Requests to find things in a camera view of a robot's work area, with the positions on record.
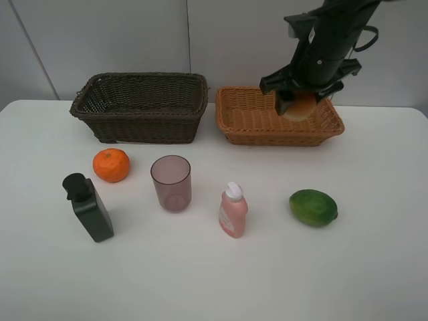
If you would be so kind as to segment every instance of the lime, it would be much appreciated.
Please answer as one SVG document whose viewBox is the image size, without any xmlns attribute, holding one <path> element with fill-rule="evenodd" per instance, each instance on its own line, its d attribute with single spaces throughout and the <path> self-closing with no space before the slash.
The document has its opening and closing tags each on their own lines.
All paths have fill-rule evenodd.
<svg viewBox="0 0 428 321">
<path fill-rule="evenodd" d="M 337 218 L 337 204 L 326 193 L 314 189 L 295 192 L 290 197 L 293 214 L 303 223 L 321 227 Z"/>
</svg>

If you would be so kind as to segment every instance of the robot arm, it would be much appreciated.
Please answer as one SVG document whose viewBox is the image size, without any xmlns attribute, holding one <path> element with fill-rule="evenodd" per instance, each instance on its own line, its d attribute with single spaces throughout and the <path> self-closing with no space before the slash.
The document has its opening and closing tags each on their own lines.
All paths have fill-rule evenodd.
<svg viewBox="0 0 428 321">
<path fill-rule="evenodd" d="M 344 87 L 342 79 L 356 76 L 361 65 L 357 59 L 345 59 L 351 48 L 368 49 L 379 37 L 377 28 L 367 26 L 382 1 L 394 0 L 325 0 L 313 11 L 284 19 L 290 35 L 299 39 L 291 63 L 263 77 L 263 94 L 276 91 L 276 111 L 284 114 L 296 99 L 295 93 L 309 92 L 320 102 Z M 374 32 L 366 45 L 355 48 L 363 30 Z"/>
</svg>

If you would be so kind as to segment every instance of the cup rim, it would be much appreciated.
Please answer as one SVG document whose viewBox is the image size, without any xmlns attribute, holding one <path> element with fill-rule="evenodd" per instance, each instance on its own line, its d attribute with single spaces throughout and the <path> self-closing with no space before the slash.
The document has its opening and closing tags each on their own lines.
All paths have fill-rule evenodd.
<svg viewBox="0 0 428 321">
<path fill-rule="evenodd" d="M 188 166 L 189 166 L 189 172 L 187 173 L 186 177 L 185 177 L 184 179 L 182 179 L 181 181 L 178 181 L 178 182 L 175 182 L 175 183 L 162 183 L 162 182 L 158 181 L 157 179 L 155 179 L 155 178 L 153 177 L 153 166 L 154 166 L 154 164 L 156 164 L 156 163 L 157 163 L 159 160 L 161 160 L 162 158 L 165 158 L 165 157 L 171 157 L 171 156 L 173 156 L 173 157 L 179 157 L 179 158 L 184 159 L 184 160 L 186 161 L 186 163 L 188 164 Z M 150 175 L 151 175 L 151 177 L 152 177 L 152 180 L 154 180 L 154 181 L 155 181 L 156 183 L 158 183 L 158 184 L 162 184 L 162 185 L 176 185 L 176 184 L 179 184 L 179 183 L 181 183 L 181 182 L 185 181 L 185 180 L 187 179 L 187 177 L 189 177 L 190 172 L 191 172 L 191 169 L 192 169 L 192 167 L 191 167 L 191 165 L 190 165 L 190 162 L 189 162 L 187 159 L 185 159 L 183 156 L 180 156 L 180 155 L 165 155 L 165 156 L 162 156 L 162 157 L 160 157 L 160 158 L 156 159 L 156 160 L 153 162 L 153 164 L 152 164 L 152 166 L 151 166 L 151 168 L 150 168 Z"/>
</svg>

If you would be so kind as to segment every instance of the black bottle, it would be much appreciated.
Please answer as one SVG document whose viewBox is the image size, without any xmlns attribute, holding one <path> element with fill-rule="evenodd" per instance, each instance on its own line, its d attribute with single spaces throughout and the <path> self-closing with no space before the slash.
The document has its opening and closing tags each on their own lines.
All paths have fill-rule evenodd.
<svg viewBox="0 0 428 321">
<path fill-rule="evenodd" d="M 67 199 L 72 201 L 74 213 L 95 242 L 114 235 L 110 217 L 90 179 L 74 173 L 64 179 L 62 187 L 68 193 Z"/>
</svg>

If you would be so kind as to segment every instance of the pink soap bottle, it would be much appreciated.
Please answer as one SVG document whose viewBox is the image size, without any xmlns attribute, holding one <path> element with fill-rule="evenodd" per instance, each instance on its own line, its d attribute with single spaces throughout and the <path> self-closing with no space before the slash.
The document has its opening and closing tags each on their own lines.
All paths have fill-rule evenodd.
<svg viewBox="0 0 428 321">
<path fill-rule="evenodd" d="M 220 226 L 225 232 L 234 238 L 239 238 L 245 231 L 245 216 L 248 205 L 243 198 L 241 187 L 231 182 L 226 191 L 221 195 Z"/>
</svg>

